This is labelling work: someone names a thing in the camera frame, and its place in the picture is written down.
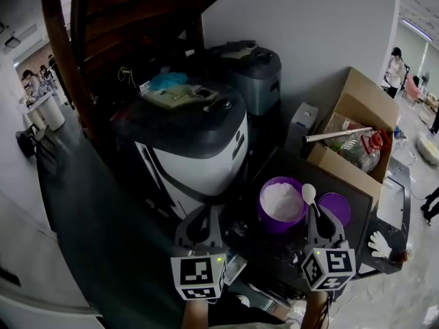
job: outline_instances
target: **white powder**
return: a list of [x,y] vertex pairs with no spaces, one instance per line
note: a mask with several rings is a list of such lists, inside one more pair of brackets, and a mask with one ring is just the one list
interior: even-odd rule
[[302,195],[291,184],[276,183],[263,190],[261,205],[271,218],[290,222],[300,216],[304,201]]

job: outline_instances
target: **ceiling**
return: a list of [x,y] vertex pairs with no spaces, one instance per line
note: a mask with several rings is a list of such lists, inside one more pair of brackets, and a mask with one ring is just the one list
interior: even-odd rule
[[399,20],[405,19],[433,39],[439,49],[439,0],[401,0]]
[[[71,0],[61,0],[64,19],[70,23]],[[0,22],[7,28],[0,34],[0,49],[14,62],[24,61],[49,42],[41,0],[0,0]],[[5,41],[15,36],[21,44],[11,49]]]

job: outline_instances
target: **woman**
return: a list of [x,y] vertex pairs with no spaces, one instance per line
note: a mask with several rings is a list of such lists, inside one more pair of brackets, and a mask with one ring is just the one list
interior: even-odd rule
[[49,84],[50,90],[57,89],[54,82],[54,77],[52,77],[51,72],[47,69],[47,67],[42,64],[40,67],[41,77]]
[[390,58],[388,70],[385,75],[385,80],[389,83],[390,88],[387,90],[392,99],[395,98],[396,92],[405,75],[405,65],[403,62],[403,54],[401,49],[395,47],[392,51],[392,57]]
[[42,85],[39,77],[29,69],[26,69],[23,72],[22,79],[30,82],[30,85],[32,86],[31,97],[42,97],[45,93],[47,93],[47,87]]

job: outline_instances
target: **white table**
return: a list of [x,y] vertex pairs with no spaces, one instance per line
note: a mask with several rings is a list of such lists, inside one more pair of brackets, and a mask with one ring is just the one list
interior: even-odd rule
[[52,96],[53,93],[53,91],[49,91],[28,108],[27,115],[29,119],[40,129],[44,129],[45,124],[38,112],[41,113],[47,125],[53,131],[59,129],[65,123],[65,118]]

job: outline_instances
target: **blue cloth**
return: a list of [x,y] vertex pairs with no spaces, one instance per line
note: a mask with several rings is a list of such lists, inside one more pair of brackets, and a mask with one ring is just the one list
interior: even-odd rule
[[150,89],[151,90],[159,90],[159,89],[168,89],[172,86],[184,84],[187,82],[186,73],[162,73],[156,75],[151,79]]

